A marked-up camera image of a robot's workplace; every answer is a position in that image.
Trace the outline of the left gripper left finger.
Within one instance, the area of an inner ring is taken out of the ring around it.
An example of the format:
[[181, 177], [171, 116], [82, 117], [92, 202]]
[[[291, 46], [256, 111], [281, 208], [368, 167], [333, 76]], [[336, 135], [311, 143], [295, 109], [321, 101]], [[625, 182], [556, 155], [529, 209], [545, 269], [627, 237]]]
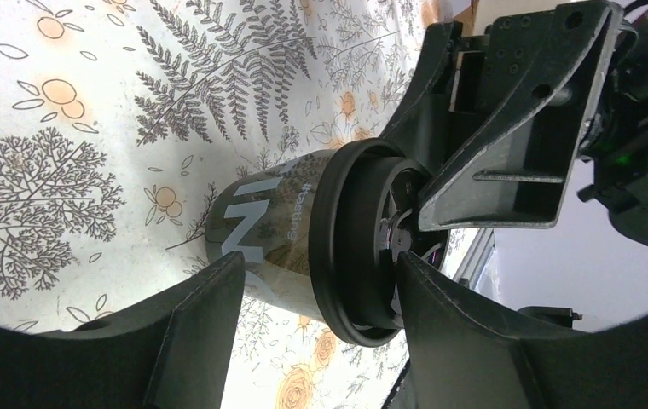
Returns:
[[245, 284], [232, 252], [73, 331], [0, 327], [0, 408], [218, 408]]

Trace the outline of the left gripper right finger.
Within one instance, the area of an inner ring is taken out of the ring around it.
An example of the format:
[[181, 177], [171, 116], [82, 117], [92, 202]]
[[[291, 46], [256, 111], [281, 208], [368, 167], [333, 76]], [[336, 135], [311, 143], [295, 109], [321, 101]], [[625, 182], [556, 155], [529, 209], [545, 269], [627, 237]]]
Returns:
[[419, 408], [648, 408], [648, 315], [599, 332], [547, 323], [412, 253], [397, 284]]

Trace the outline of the black cup lid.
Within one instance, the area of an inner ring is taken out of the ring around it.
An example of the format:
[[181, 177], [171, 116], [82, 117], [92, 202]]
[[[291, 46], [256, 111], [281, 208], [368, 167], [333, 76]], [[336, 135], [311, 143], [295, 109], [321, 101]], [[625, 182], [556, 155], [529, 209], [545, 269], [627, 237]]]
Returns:
[[418, 193], [430, 178], [376, 138], [334, 151], [324, 168], [310, 217], [310, 278], [323, 319], [342, 341], [377, 348], [403, 329], [394, 306], [400, 254], [442, 266], [449, 234], [417, 223]]

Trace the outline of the black coffee cup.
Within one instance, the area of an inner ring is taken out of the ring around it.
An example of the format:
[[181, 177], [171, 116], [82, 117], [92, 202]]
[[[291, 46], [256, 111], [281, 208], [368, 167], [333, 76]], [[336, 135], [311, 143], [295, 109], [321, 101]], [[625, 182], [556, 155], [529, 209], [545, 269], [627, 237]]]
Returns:
[[310, 278], [310, 219], [333, 155], [314, 151], [244, 177], [221, 192], [205, 219], [209, 261], [241, 252], [247, 296], [313, 320], [322, 316]]

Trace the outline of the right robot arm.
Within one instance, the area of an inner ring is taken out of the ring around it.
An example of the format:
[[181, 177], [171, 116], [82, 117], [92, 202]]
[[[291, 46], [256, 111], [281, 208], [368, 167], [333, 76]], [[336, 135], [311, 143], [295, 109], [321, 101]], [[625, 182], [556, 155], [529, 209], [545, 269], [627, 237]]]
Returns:
[[573, 163], [578, 192], [648, 246], [648, 1], [484, 2], [483, 26], [430, 25], [381, 137], [431, 172], [420, 231], [551, 228]]

